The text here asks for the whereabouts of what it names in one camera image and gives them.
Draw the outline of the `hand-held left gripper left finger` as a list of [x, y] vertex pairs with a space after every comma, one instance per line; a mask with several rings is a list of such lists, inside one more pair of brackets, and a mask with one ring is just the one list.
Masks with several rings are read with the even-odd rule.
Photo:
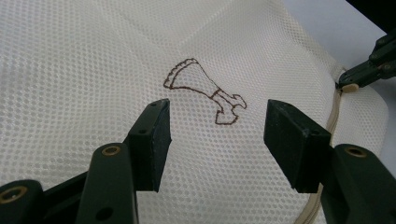
[[126, 142], [131, 149], [136, 189], [158, 192], [172, 142], [170, 101], [149, 103], [128, 132]]

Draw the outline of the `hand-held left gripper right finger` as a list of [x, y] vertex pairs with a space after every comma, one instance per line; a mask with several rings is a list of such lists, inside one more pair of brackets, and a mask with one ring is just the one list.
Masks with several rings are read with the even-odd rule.
[[317, 193], [331, 134], [300, 109], [270, 99], [263, 141], [293, 189]]

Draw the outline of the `cream mesh zipper bag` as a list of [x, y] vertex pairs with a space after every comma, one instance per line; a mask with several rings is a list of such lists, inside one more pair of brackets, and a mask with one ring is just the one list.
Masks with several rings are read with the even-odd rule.
[[379, 153], [389, 111], [282, 0], [0, 0], [0, 186], [50, 188], [168, 99], [172, 144], [141, 224], [325, 224], [263, 142], [266, 106], [292, 104], [334, 145]]

